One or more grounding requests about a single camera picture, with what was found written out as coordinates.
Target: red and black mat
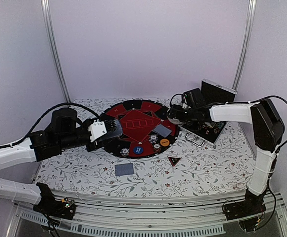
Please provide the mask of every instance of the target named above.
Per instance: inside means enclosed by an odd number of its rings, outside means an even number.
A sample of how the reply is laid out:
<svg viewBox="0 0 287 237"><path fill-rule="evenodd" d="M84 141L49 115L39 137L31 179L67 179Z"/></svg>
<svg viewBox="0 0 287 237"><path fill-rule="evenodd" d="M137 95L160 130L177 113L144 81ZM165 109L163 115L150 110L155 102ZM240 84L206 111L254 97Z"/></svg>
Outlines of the red and black mat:
<svg viewBox="0 0 287 237"><path fill-rule="evenodd" d="M165 151L179 133L179 127L167 119L167 111L168 107L150 100L128 100L108 108L99 119L119 120L123 134L104 149L114 156L131 159L147 158ZM169 135L155 132L156 127Z"/></svg>

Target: red triangle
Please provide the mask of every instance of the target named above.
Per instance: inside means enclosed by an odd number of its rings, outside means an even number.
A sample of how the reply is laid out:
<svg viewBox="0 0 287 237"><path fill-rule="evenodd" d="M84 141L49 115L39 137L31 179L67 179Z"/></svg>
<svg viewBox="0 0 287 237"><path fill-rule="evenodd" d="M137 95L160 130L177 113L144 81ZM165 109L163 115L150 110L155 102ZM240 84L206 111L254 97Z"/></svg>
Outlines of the red triangle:
<svg viewBox="0 0 287 237"><path fill-rule="evenodd" d="M172 166L176 166L177 163L181 160L179 157L168 157L169 161L171 162Z"/></svg>

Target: white wall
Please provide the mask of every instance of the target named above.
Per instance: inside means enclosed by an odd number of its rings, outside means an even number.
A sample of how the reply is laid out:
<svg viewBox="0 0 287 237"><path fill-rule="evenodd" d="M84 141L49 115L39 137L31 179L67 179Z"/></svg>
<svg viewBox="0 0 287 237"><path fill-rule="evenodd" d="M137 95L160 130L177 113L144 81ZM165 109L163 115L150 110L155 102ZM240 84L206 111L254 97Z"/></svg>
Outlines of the white wall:
<svg viewBox="0 0 287 237"><path fill-rule="evenodd" d="M287 99L287 1L257 1L256 15L237 100L275 94ZM286 126L287 107L276 103ZM287 145L278 157L271 181L287 206Z"/></svg>
<svg viewBox="0 0 287 237"><path fill-rule="evenodd" d="M40 1L0 1L0 145L22 137L49 107L63 102ZM40 128L49 123L45 119ZM29 182L37 164L0 172ZM6 235L11 202L0 200L0 237Z"/></svg>
<svg viewBox="0 0 287 237"><path fill-rule="evenodd" d="M248 0L53 0L73 99L164 97L207 78L231 87Z"/></svg>

